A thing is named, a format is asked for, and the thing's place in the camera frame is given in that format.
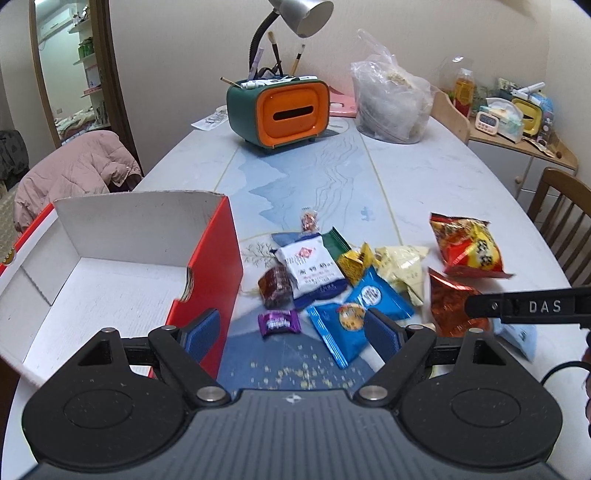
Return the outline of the red foil chip bag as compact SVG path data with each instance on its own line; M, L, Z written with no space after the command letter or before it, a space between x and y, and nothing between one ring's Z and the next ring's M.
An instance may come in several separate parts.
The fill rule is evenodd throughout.
M458 283L436 270L429 269L431 314L439 336L463 337L471 328L489 331L488 318L471 318L465 310L468 298L480 295L477 289Z

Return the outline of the bottle with orange label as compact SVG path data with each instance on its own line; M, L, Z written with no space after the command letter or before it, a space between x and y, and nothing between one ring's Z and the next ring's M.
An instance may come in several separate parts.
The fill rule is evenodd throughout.
M470 116L475 93L473 72L461 68L458 72L454 88L454 106L465 117Z

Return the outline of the purple candy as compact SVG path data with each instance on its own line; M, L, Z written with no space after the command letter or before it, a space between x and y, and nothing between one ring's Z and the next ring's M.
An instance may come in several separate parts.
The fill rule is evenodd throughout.
M266 311L257 316L259 331L263 338L283 333L301 333L301 322L295 310Z

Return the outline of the white digital timer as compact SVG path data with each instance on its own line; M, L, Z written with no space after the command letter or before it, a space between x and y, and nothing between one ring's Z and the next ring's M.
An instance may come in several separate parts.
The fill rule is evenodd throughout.
M490 136L496 136L498 133L499 119L483 110L480 110L475 118L475 128Z

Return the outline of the dark brown candy packet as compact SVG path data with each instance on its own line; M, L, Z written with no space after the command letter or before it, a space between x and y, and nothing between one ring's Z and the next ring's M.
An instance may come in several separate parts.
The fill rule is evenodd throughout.
M263 306L266 309L276 310L290 304L294 298L293 285L290 282L287 268L276 265L267 270L257 281L260 296L263 298Z

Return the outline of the blue cookie packet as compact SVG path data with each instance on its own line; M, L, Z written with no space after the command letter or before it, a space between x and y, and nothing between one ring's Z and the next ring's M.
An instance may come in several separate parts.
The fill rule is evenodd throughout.
M370 347L363 320L365 309L360 305L331 302L309 306L305 313L339 368L363 364L376 372L384 365Z

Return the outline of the red white cardboard box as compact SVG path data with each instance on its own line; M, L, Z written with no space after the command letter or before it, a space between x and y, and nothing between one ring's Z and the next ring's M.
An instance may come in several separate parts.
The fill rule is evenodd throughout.
M1 269L1 356L41 385L104 327L143 337L215 309L221 323L201 362L215 374L242 274L224 195L152 191L58 200Z

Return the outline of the white blue snack packet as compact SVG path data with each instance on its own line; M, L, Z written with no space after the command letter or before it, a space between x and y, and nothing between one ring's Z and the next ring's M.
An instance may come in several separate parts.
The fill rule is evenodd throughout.
M349 281L325 248L320 234L280 247L274 253L294 284L294 308L304 310L315 301L345 292Z

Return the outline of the mirror with wooden frame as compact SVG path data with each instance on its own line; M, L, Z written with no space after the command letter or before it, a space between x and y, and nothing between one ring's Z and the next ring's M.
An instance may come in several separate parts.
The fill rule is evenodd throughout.
M107 1L31 1L29 29L42 108L60 147L98 130L136 153L114 54Z

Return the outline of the blue round-logo snack packet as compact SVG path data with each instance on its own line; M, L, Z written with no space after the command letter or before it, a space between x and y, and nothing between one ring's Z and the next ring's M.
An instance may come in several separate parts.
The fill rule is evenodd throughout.
M407 320L415 315L413 306L370 266L346 303L353 303L363 309L377 309L394 320Z

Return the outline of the pink padded jacket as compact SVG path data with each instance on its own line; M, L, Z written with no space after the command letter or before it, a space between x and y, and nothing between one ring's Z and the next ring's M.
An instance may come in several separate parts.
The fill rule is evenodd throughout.
M41 160L19 182L13 223L20 234L55 200L131 191L142 180L138 162L107 130L85 133Z

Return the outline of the green snack packet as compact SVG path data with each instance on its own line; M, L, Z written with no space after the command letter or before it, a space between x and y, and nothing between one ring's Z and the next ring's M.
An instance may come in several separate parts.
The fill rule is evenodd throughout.
M352 250L352 247L335 227L332 227L328 232L322 233L322 243L324 243L325 249L329 251L332 259L335 261L337 261L342 254L346 254Z

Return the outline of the red orange chip bag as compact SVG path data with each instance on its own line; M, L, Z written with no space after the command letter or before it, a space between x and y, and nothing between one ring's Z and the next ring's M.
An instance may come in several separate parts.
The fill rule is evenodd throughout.
M432 213L430 225L447 275L464 278L509 279L489 222Z

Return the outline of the wooden chair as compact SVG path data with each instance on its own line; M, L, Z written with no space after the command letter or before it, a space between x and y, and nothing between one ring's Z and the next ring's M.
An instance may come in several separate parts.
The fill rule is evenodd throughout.
M590 187L571 174L546 168L527 215L571 286L590 285Z

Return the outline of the green orange tissue box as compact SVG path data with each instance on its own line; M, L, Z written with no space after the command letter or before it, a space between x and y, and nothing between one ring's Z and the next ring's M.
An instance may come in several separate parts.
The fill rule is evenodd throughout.
M273 150L315 139L329 125L329 86L315 76L243 80L226 91L230 128Z

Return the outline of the wooden side cabinet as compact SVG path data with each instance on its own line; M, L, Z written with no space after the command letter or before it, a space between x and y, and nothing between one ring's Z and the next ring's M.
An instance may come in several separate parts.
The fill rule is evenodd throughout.
M535 190L546 168L557 168L573 176L579 162L560 141L551 147L553 157L548 157L532 144L522 140L513 143L501 136L480 132L453 105L449 95L435 89L431 115L456 137L463 141L495 174L524 210L528 210Z

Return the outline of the light blue packet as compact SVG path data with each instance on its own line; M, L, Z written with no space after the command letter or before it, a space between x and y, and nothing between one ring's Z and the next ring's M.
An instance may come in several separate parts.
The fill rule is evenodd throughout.
M535 325L504 324L500 319L494 319L493 332L512 345L525 359L530 362L534 360L538 338Z

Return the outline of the clear plastic bag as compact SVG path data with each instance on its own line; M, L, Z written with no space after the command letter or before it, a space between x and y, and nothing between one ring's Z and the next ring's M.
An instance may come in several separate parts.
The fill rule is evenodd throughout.
M356 35L372 51L367 59L351 64L356 127L388 143L420 142L431 116L434 88L400 66L396 56L369 32L360 29Z

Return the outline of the pale yellow snack packet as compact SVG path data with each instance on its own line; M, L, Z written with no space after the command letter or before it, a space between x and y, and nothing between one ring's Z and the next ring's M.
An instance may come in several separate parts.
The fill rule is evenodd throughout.
M399 294L406 294L414 306L423 306L424 275L422 261L429 248L401 245L379 247L375 250L378 274Z

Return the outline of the silver desk lamp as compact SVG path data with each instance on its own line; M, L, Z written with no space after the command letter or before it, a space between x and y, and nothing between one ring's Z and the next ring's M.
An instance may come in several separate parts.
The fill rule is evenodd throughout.
M252 36L249 46L249 72L259 66L256 55L263 35L278 18L282 18L297 37L310 38L324 28L332 16L335 5L332 1L317 0L270 0L273 10L266 16Z

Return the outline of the white paper sheet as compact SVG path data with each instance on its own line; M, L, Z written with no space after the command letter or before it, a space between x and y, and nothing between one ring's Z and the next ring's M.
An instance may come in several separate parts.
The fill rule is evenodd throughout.
M197 120L191 124L193 129L200 131L211 131L228 121L228 108L225 105L217 107L216 110L208 116Z

